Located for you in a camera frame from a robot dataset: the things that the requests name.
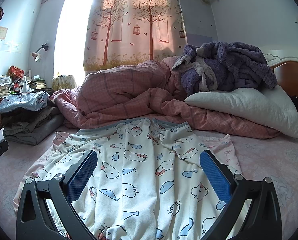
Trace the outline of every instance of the wall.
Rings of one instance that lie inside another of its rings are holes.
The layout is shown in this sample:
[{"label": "wall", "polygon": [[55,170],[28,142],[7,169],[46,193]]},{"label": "wall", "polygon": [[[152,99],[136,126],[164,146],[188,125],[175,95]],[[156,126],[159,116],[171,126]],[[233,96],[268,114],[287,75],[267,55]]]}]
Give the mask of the wall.
[{"label": "wall", "polygon": [[40,0],[5,0],[2,8],[4,16],[0,26],[8,28],[6,41],[22,43],[22,51],[0,51],[0,74],[6,74],[11,65],[26,71],[32,29],[40,8]]},{"label": "wall", "polygon": [[45,78],[47,87],[52,87],[55,37],[64,1],[49,0],[41,5],[33,28],[30,51],[37,51],[45,43],[49,45],[49,49],[47,52],[43,49],[39,51],[41,58],[38,62],[34,62],[31,55],[26,57],[28,69],[32,71],[31,75]]},{"label": "wall", "polygon": [[210,4],[201,0],[180,0],[188,44],[216,41],[217,31]]},{"label": "wall", "polygon": [[217,0],[211,6],[220,41],[298,47],[294,0]]}]

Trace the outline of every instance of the tree print curtain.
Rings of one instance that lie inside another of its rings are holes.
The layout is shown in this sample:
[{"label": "tree print curtain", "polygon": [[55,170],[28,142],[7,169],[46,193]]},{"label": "tree print curtain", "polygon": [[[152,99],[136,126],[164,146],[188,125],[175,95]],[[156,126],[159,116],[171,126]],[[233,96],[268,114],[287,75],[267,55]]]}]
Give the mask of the tree print curtain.
[{"label": "tree print curtain", "polygon": [[84,69],[161,61],[182,54],[185,44],[179,0],[94,0]]}]

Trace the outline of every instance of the screw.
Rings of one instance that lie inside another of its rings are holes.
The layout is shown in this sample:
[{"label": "screw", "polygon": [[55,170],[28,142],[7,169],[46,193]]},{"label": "screw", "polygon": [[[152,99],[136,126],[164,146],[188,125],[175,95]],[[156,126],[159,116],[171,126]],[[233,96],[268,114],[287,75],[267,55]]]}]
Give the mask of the screw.
[{"label": "screw", "polygon": [[271,179],[271,178],[268,178],[268,177],[266,177],[266,178],[265,178],[265,182],[267,182],[267,183],[272,183],[272,179]]},{"label": "screw", "polygon": [[242,180],[244,177],[241,174],[235,174],[236,180]]},{"label": "screw", "polygon": [[62,177],[63,177],[63,175],[59,173],[59,174],[54,176],[54,179],[60,180]]},{"label": "screw", "polygon": [[31,182],[33,182],[33,178],[30,177],[26,179],[26,183],[30,184]]}]

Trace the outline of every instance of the textured blue pad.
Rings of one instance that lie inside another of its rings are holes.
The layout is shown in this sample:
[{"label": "textured blue pad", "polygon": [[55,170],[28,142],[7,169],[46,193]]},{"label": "textured blue pad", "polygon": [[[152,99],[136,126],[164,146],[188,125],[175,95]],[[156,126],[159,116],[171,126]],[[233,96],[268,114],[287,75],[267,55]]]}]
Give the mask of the textured blue pad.
[{"label": "textured blue pad", "polygon": [[219,200],[228,203],[231,199],[230,184],[206,151],[200,154],[200,166]]},{"label": "textured blue pad", "polygon": [[88,156],[72,180],[68,183],[67,200],[69,203],[78,200],[93,171],[97,166],[97,153],[94,151]]}]

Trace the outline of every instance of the headboard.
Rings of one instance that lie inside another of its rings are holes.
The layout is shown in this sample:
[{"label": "headboard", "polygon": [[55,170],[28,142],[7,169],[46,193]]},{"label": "headboard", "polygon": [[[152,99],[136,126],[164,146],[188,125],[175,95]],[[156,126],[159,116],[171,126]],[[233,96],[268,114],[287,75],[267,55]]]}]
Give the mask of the headboard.
[{"label": "headboard", "polygon": [[273,69],[278,85],[290,96],[298,96],[298,48],[278,47],[260,48]]}]

